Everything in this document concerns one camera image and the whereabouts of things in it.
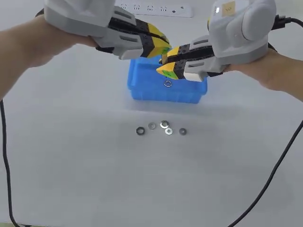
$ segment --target power cord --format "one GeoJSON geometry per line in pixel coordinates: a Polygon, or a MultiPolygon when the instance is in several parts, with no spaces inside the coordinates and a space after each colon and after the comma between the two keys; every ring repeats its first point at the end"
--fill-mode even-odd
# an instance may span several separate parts
{"type": "MultiPolygon", "coordinates": [[[[301,27],[303,27],[303,22],[298,20],[298,19],[291,18],[291,17],[286,18],[285,16],[281,17],[281,16],[277,15],[272,30],[277,30],[277,29],[280,29],[280,28],[284,28],[286,24],[289,24],[291,22],[294,22],[294,23],[300,25],[301,27]]],[[[2,120],[2,138],[3,138],[2,139],[2,143],[3,143],[2,144],[2,151],[3,151],[3,160],[4,160],[5,169],[6,169],[7,186],[8,186],[9,217],[10,217],[10,220],[11,220],[11,222],[13,223],[13,225],[15,227],[21,227],[15,221],[14,215],[13,215],[12,196],[11,196],[11,182],[10,182],[10,168],[9,168],[9,161],[8,161],[8,155],[7,155],[6,118],[5,118],[3,100],[0,101],[0,112],[1,112],[1,120],[2,120]]],[[[300,131],[302,130],[302,128],[303,128],[303,121],[301,122],[298,129],[295,131],[294,135],[292,136],[289,143],[287,144],[284,152],[282,153],[282,156],[279,158],[278,162],[276,163],[274,169],[272,170],[266,184],[262,188],[259,195],[253,201],[253,203],[247,208],[247,210],[244,211],[244,213],[241,214],[240,217],[238,217],[238,219],[236,219],[234,222],[232,222],[228,227],[234,227],[240,221],[242,221],[251,212],[251,210],[256,206],[256,204],[259,202],[259,200],[262,198],[262,196],[266,192],[267,188],[269,187],[271,181],[273,180],[273,178],[276,174],[276,171],[278,170],[279,166],[281,165],[282,161],[284,160],[286,154],[288,153],[289,149],[291,148],[293,142],[297,138],[297,136],[300,133],[300,131]]]]}

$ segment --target blue plastic bin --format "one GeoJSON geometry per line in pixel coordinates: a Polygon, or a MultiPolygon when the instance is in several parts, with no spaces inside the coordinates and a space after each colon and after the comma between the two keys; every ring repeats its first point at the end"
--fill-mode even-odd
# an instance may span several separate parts
{"type": "Polygon", "coordinates": [[[203,82],[193,82],[166,78],[156,71],[160,66],[159,59],[160,56],[131,60],[127,84],[133,99],[199,103],[207,93],[206,79],[203,82]],[[167,79],[171,81],[171,87],[164,86],[167,79]]]}

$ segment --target human hand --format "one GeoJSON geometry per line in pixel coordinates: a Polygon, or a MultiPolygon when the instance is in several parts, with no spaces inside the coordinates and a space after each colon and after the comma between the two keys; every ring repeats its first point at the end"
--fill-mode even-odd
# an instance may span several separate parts
{"type": "Polygon", "coordinates": [[[240,71],[268,89],[282,90],[285,75],[289,73],[293,61],[269,49],[263,58],[248,64],[230,65],[225,72],[240,71]]]}
{"type": "Polygon", "coordinates": [[[38,16],[25,24],[12,28],[9,32],[30,60],[30,67],[48,63],[54,56],[75,44],[97,47],[92,38],[66,33],[48,24],[44,16],[38,16]]]}

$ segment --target power strip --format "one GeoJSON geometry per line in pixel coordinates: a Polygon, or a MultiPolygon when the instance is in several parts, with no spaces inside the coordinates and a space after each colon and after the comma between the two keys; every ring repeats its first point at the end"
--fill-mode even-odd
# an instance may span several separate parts
{"type": "Polygon", "coordinates": [[[164,17],[193,17],[193,9],[187,4],[169,5],[169,4],[154,4],[150,2],[138,2],[131,0],[116,0],[116,6],[127,10],[132,14],[151,15],[164,17]]]}

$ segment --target white tabletop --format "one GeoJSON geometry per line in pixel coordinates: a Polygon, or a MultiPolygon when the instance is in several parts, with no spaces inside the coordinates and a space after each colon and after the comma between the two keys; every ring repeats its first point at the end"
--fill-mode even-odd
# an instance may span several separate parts
{"type": "MultiPolygon", "coordinates": [[[[185,44],[207,33],[212,1],[187,3],[195,7],[192,19],[138,18],[157,25],[173,45],[185,44]]],[[[302,19],[302,1],[277,4],[279,13],[302,19]]],[[[0,29],[30,19],[41,7],[40,0],[2,0],[0,29]]],[[[303,29],[296,25],[270,36],[281,53],[299,59],[302,40],[303,29]]],[[[76,46],[28,70],[7,95],[19,223],[227,226],[255,199],[303,117],[302,103],[240,73],[210,79],[198,105],[136,102],[126,87],[128,65],[76,46]],[[158,127],[136,135],[138,126],[161,120],[170,121],[176,133],[167,136],[158,127]],[[181,127],[188,135],[178,134],[181,127]]],[[[239,226],[303,222],[302,160],[300,135],[264,198],[239,226]]],[[[2,161],[0,182],[0,222],[9,222],[2,161]]]]}

